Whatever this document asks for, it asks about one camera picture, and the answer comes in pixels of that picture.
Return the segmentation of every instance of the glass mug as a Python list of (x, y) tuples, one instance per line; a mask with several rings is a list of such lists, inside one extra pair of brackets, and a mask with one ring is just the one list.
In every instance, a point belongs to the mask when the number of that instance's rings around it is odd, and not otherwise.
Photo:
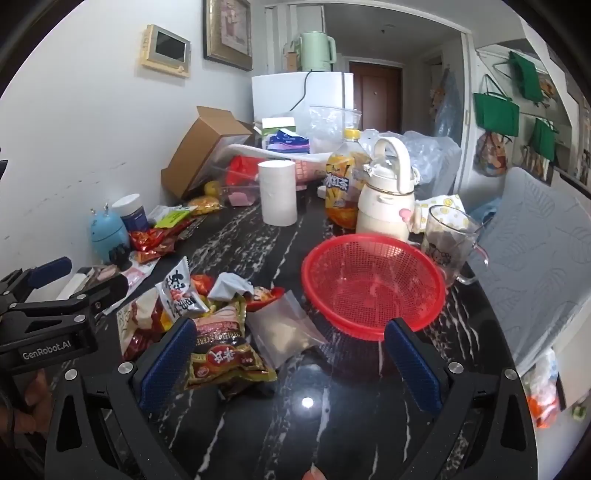
[(445, 205), (429, 208), (421, 251), (441, 269), (447, 288), (456, 279), (464, 285), (476, 281), (476, 277), (460, 275), (473, 249), (482, 255), (484, 264), (488, 266), (488, 254), (476, 243), (481, 226), (461, 210)]

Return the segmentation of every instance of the framed picture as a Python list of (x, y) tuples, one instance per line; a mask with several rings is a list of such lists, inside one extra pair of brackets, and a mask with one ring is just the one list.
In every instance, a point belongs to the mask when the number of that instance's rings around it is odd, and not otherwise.
[(247, 0), (203, 0), (203, 56), (252, 70), (251, 4)]

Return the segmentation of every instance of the doorway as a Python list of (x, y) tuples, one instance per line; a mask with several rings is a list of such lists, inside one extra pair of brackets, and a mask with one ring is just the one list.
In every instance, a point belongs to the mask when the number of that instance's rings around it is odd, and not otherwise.
[(362, 112), (361, 130), (401, 131), (402, 69), (349, 62), (353, 74), (353, 103)]

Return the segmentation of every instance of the thermos handle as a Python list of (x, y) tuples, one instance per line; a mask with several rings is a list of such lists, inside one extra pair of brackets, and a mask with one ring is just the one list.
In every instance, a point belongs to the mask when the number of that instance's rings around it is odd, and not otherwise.
[(408, 150), (396, 137), (381, 137), (374, 147), (374, 156), (385, 157), (386, 146), (390, 145), (396, 152), (399, 164), (398, 192), (402, 194), (411, 193), (414, 190), (414, 181), (411, 178), (410, 156)]
[(336, 63), (336, 43), (333, 37), (328, 37), (330, 47), (330, 61), (329, 63)]

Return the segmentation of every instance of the wall thermostat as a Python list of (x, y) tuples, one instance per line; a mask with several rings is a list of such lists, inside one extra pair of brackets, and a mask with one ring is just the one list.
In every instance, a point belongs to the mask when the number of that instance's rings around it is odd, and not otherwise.
[(179, 77), (189, 76), (191, 42), (157, 25), (148, 25), (142, 40), (139, 63)]

